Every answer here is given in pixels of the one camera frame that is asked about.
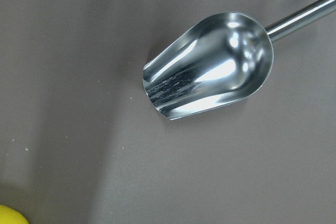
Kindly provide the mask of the steel scoop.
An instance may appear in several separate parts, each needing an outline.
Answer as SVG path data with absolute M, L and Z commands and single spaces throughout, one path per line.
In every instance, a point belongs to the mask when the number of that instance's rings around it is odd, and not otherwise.
M 169 120 L 248 98 L 265 83 L 275 41 L 335 11 L 335 0 L 318 0 L 264 27 L 240 12 L 205 18 L 143 67 L 144 90 Z

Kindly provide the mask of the yellow lemon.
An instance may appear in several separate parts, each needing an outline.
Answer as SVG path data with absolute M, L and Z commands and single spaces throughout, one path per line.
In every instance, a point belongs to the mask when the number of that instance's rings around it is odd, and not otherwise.
M 1 205 L 1 224 L 29 224 L 28 220 L 18 211 Z

